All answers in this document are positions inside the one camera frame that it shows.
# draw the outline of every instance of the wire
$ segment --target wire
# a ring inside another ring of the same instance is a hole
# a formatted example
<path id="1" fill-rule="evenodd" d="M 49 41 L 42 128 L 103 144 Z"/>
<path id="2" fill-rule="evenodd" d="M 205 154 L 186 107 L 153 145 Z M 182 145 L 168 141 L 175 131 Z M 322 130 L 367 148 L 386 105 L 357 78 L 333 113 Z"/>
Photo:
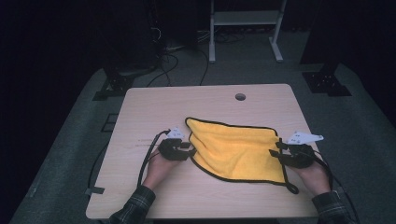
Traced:
<path id="1" fill-rule="evenodd" d="M 98 155 L 96 156 L 95 161 L 93 162 L 93 165 L 92 165 L 92 168 L 91 168 L 91 171 L 90 171 L 90 177 L 88 178 L 88 189 L 91 188 L 91 179 L 92 179 L 93 169 L 95 168 L 96 163 L 99 161 L 99 158 L 100 158 L 100 156 L 102 155 L 102 153 L 107 149 L 108 143 L 109 143 L 109 141 L 108 141 L 108 142 L 105 144 L 105 146 L 100 150 L 100 152 L 99 152 Z"/>
<path id="2" fill-rule="evenodd" d="M 198 43 L 202 43 L 210 37 L 210 31 L 198 31 L 198 35 Z"/>
<path id="3" fill-rule="evenodd" d="M 323 157 L 323 155 L 322 155 L 320 152 L 316 151 L 316 150 L 314 150 L 314 152 L 318 153 L 318 154 L 321 156 L 321 158 L 322 158 L 323 161 L 324 161 L 323 164 L 325 163 L 325 165 L 327 166 L 327 170 L 330 171 L 330 165 L 329 165 L 329 163 L 326 161 L 326 159 Z M 337 178 L 334 174 L 332 174 L 332 178 L 335 180 L 335 182 L 337 182 L 339 188 L 341 188 L 341 190 L 342 190 L 343 193 L 345 194 L 346 199 L 348 200 L 348 202 L 349 202 L 349 204 L 350 204 L 350 207 L 351 207 L 351 209 L 352 209 L 352 211 L 353 211 L 353 214 L 354 214 L 354 216 L 355 216 L 355 218 L 356 218 L 356 220 L 354 220 L 354 221 L 356 221 L 357 223 L 361 223 L 361 221 L 359 220 L 358 211 L 356 210 L 355 205 L 354 205 L 353 202 L 352 202 L 352 199 L 349 197 L 349 195 L 347 194 L 347 192 L 344 190 L 344 187 L 343 187 L 343 185 L 341 184 L 341 181 L 338 180 L 338 178 Z"/>
<path id="4" fill-rule="evenodd" d="M 178 65 L 178 58 L 177 58 L 176 56 L 174 56 L 174 55 L 171 55 L 171 54 L 164 54 L 164 55 L 170 56 L 170 57 L 174 58 L 174 59 L 176 60 L 175 65 L 172 66 L 172 67 L 171 67 L 169 70 L 167 70 L 167 71 L 164 71 L 163 68 L 162 68 L 163 72 L 162 72 L 161 74 L 159 74 L 158 76 L 156 76 L 155 78 L 153 78 L 153 79 L 148 83 L 148 85 L 147 85 L 146 87 L 149 87 L 149 85 L 151 85 L 151 83 L 152 83 L 153 81 L 155 81 L 155 79 L 157 79 L 158 77 L 161 77 L 161 76 L 163 76 L 163 75 L 166 75 L 166 77 L 167 77 L 167 79 L 168 79 L 168 85 L 171 85 L 170 79 L 169 79 L 169 76 L 168 76 L 167 73 L 170 72 L 170 71 L 172 71 L 172 70 L 174 70 L 174 69 L 177 67 L 177 65 Z"/>
<path id="5" fill-rule="evenodd" d="M 186 48 L 186 46 L 182 45 L 182 46 L 177 46 L 177 47 L 172 47 L 172 48 L 166 48 L 165 50 L 167 53 L 172 53 L 172 52 L 178 51 L 180 49 L 184 49 L 184 48 Z"/>
<path id="6" fill-rule="evenodd" d="M 158 29 L 157 27 L 151 27 L 151 30 L 156 30 L 156 31 L 158 31 L 157 40 L 153 40 L 153 41 L 154 41 L 154 42 L 157 42 L 158 40 L 160 40 L 160 39 L 161 39 L 161 36 L 162 36 L 161 30 Z"/>
<path id="7" fill-rule="evenodd" d="M 160 138 L 160 136 L 163 133 L 168 134 L 168 133 L 170 133 L 170 130 L 162 131 L 162 132 L 158 133 L 157 135 L 155 135 L 154 139 L 152 140 L 151 146 L 148 148 L 148 152 L 146 153 L 146 157 L 145 157 L 145 159 L 142 162 L 142 166 L 140 167 L 139 177 L 137 179 L 137 187 L 142 185 L 143 173 L 145 171 L 146 165 L 148 164 L 148 162 L 150 160 L 149 156 L 151 155 L 152 149 L 154 149 L 155 144 L 157 143 L 158 139 Z"/>
<path id="8" fill-rule="evenodd" d="M 215 41 L 218 44 L 233 44 L 239 41 L 242 41 L 245 39 L 245 33 L 240 34 L 241 37 L 238 37 L 237 35 L 230 35 L 230 34 L 224 34 L 224 33 L 219 33 L 218 35 L 216 35 L 215 37 Z"/>
<path id="9" fill-rule="evenodd" d="M 205 68 L 205 71 L 204 71 L 204 75 L 202 76 L 201 81 L 199 83 L 199 85 L 202 86 L 202 83 L 204 82 L 204 79 L 205 79 L 205 76 L 206 76 L 206 73 L 207 73 L 207 69 L 209 68 L 209 59 L 207 58 L 207 55 L 201 49 L 198 49 L 198 50 L 201 51 L 204 54 L 205 60 L 206 60 L 206 68 Z"/>

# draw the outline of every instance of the white metal frame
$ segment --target white metal frame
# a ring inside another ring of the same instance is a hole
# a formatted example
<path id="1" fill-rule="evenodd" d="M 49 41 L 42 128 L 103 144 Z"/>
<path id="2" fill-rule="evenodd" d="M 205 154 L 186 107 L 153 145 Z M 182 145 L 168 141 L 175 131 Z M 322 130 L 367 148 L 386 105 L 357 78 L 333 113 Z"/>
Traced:
<path id="1" fill-rule="evenodd" d="M 274 36 L 269 37 L 271 48 L 275 54 L 278 63 L 283 62 L 282 54 L 277 46 L 277 38 L 282 24 L 283 15 L 285 14 L 287 0 L 282 0 L 280 10 L 271 11 L 215 11 L 215 1 L 211 1 L 210 10 L 210 42 L 209 42 L 209 61 L 216 61 L 215 50 L 215 26 L 217 25 L 258 25 L 274 24 Z"/>

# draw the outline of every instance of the hand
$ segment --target hand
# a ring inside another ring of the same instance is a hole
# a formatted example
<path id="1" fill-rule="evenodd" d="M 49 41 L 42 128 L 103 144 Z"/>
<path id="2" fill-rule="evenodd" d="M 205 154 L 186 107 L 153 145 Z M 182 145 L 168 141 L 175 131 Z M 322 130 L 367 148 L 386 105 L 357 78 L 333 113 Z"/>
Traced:
<path id="1" fill-rule="evenodd" d="M 322 193 L 330 192 L 329 177 L 325 169 L 317 162 L 303 169 L 290 167 L 303 180 L 305 186 L 311 191 L 314 196 Z"/>
<path id="2" fill-rule="evenodd" d="M 151 190 L 155 189 L 155 187 L 168 177 L 171 170 L 180 163 L 181 161 L 167 160 L 161 155 L 158 149 L 155 149 L 149 157 L 148 174 L 142 185 Z"/>

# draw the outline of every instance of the table hole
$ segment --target table hole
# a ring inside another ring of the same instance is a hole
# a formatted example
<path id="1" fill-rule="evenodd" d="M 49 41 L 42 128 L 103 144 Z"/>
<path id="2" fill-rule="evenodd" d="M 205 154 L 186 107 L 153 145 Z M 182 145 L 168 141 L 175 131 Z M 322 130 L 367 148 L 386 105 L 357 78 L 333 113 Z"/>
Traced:
<path id="1" fill-rule="evenodd" d="M 235 95 L 235 99 L 237 99 L 238 101 L 244 101 L 246 99 L 246 95 L 244 93 L 237 93 Z"/>

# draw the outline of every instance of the person's arm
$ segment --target person's arm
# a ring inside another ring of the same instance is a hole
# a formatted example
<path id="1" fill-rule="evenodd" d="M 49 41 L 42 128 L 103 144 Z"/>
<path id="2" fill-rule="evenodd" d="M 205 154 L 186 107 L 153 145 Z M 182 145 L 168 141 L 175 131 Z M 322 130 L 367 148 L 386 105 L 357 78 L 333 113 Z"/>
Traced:
<path id="1" fill-rule="evenodd" d="M 154 189 L 169 175 L 180 161 L 165 159 L 158 150 L 151 153 L 148 162 L 148 174 L 123 208 L 111 215 L 110 224 L 140 224 L 145 221 L 146 214 L 155 200 Z"/>
<path id="2" fill-rule="evenodd" d="M 314 162 L 304 169 L 290 167 L 303 180 L 306 188 L 312 192 L 312 202 L 318 210 L 319 223 L 322 224 L 355 224 L 347 208 L 340 200 L 338 193 L 332 191 L 324 168 Z"/>

